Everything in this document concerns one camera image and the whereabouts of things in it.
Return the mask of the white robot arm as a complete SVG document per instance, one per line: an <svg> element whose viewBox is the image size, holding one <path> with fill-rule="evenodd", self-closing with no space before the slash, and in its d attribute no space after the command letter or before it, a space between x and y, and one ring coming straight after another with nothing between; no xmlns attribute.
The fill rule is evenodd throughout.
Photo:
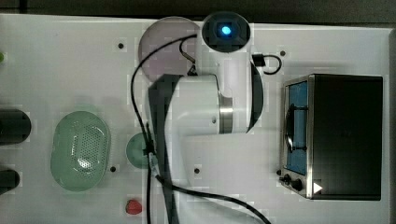
<svg viewBox="0 0 396 224"><path fill-rule="evenodd" d="M252 30L234 12L204 19L195 40L194 75L162 75L148 88L156 152L149 159L163 186L167 224L267 224L253 206L192 185L198 168L185 138L248 133L262 112L262 78L251 53Z"/></svg>

